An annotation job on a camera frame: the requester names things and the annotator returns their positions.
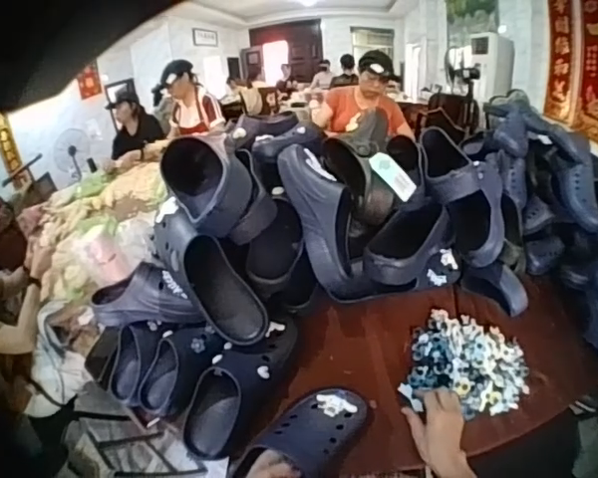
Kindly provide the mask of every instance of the wooden door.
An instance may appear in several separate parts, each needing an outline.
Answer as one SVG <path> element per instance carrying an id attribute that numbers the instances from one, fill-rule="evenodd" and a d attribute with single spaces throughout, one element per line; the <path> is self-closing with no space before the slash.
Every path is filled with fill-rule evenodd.
<path id="1" fill-rule="evenodd" d="M 250 45 L 261 46 L 265 43 L 285 40 L 288 42 L 288 63 L 298 82 L 310 83 L 317 73 L 319 61 L 323 55 L 321 22 L 308 20 L 284 23 L 270 27 L 250 30 Z"/>

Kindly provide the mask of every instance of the orange shirt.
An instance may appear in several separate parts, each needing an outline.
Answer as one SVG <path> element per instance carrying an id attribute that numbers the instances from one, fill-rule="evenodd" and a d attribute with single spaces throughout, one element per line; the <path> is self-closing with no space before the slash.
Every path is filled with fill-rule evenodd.
<path id="1" fill-rule="evenodd" d="M 331 132 L 346 132 L 346 126 L 351 121 L 356 121 L 363 112 L 355 100 L 355 86 L 341 87 L 330 90 L 326 96 L 326 104 L 332 110 L 332 119 L 330 120 Z M 395 135 L 397 129 L 406 122 L 406 117 L 397 103 L 386 97 L 379 98 L 379 106 L 388 115 L 389 135 Z"/>

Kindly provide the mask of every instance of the glasses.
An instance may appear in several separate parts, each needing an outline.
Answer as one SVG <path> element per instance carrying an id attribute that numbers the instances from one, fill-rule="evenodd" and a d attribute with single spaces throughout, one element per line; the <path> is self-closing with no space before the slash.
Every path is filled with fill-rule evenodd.
<path id="1" fill-rule="evenodd" d="M 388 84 L 390 79 L 382 77 L 381 75 L 375 75 L 374 73 L 363 72 L 359 81 L 367 85 L 385 86 Z"/>

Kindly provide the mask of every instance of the black cap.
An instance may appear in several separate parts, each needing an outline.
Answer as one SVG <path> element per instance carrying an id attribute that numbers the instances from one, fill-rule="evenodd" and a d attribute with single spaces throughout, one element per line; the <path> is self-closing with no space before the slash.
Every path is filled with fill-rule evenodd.
<path id="1" fill-rule="evenodd" d="M 192 63 L 188 60 L 173 60 L 168 63 L 161 72 L 159 86 L 168 88 L 172 82 L 181 77 L 184 73 L 192 74 Z"/>
<path id="2" fill-rule="evenodd" d="M 359 60 L 359 72 L 370 72 L 386 80 L 396 80 L 392 59 L 381 50 L 371 50 Z"/>
<path id="3" fill-rule="evenodd" d="M 118 107 L 120 103 L 140 104 L 140 97 L 136 92 L 130 92 L 126 88 L 116 92 L 116 100 L 113 103 L 107 105 L 107 110 L 113 110 Z"/>

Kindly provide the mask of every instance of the brown table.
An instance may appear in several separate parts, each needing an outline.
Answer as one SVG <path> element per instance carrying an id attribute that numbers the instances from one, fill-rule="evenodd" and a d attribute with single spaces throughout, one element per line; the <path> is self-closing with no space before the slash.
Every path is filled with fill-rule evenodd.
<path id="1" fill-rule="evenodd" d="M 466 425 L 462 445 L 468 456 L 532 431 L 598 382 L 598 358 L 581 339 L 554 287 L 542 280 L 524 283 L 530 306 L 516 319 L 458 287 L 352 306 L 324 304 L 317 314 L 302 320 L 296 370 L 271 401 L 270 412 L 260 418 L 257 431 L 310 390 L 341 385 L 360 392 L 373 408 L 367 429 L 343 460 L 341 475 L 422 467 L 400 412 L 397 386 L 411 366 L 411 331 L 426 322 L 431 308 L 446 309 L 454 316 L 469 314 L 517 337 L 530 368 L 531 392 L 519 410 L 479 416 Z"/>

